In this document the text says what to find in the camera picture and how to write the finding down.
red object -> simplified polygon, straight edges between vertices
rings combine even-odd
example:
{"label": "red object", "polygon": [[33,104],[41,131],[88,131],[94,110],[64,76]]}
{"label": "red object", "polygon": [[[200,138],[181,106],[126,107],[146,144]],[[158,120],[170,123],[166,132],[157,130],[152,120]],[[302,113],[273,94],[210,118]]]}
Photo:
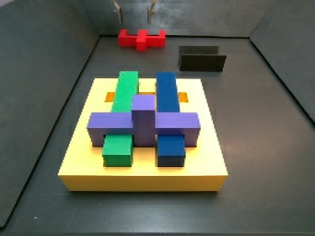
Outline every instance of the red object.
{"label": "red object", "polygon": [[146,50],[146,47],[165,47],[165,31],[161,29],[158,35],[148,35],[146,29],[140,29],[137,35],[128,35],[122,29],[117,36],[120,47],[134,47],[138,52]]}

purple block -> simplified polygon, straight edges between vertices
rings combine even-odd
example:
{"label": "purple block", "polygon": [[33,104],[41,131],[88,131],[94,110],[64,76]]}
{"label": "purple block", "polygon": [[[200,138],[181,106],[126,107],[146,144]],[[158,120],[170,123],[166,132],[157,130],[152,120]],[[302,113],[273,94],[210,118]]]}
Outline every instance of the purple block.
{"label": "purple block", "polygon": [[130,135],[133,133],[132,114],[129,112],[93,112],[86,130],[93,147],[102,147],[105,135]]}
{"label": "purple block", "polygon": [[154,146],[154,96],[133,95],[133,146]]}
{"label": "purple block", "polygon": [[184,145],[197,146],[200,122],[194,112],[157,112],[154,128],[156,135],[184,135]]}

black object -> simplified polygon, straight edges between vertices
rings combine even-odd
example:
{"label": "black object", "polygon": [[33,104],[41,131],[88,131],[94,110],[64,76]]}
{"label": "black object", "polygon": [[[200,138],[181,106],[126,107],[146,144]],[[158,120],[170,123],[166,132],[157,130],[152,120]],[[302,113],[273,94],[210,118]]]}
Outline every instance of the black object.
{"label": "black object", "polygon": [[217,46],[180,46],[180,71],[221,72],[226,56],[218,55],[217,52]]}

blue block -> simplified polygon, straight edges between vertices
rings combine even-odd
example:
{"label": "blue block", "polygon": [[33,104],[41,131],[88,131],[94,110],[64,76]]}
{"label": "blue block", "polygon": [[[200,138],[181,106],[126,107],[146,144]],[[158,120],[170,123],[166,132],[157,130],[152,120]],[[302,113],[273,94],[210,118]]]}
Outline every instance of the blue block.
{"label": "blue block", "polygon": [[184,165],[184,136],[157,136],[157,167]]}
{"label": "blue block", "polygon": [[176,77],[172,72],[156,74],[156,103],[157,112],[180,111]]}

yellow block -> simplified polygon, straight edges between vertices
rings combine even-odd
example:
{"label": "yellow block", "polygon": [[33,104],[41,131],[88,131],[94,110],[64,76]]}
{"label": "yellow block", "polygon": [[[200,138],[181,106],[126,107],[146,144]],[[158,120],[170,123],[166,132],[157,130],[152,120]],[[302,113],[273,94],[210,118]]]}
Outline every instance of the yellow block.
{"label": "yellow block", "polygon": [[[154,79],[138,80],[138,91],[153,92]],[[156,167],[154,148],[133,148],[132,167],[104,167],[102,148],[92,147],[86,122],[92,112],[110,112],[112,102],[102,102],[114,92],[116,78],[96,78],[74,128],[58,177],[70,191],[218,191],[228,171],[212,125],[212,117],[198,79],[177,79],[177,91],[189,101],[181,112],[197,112],[200,134],[196,147],[185,149],[184,167]]]}

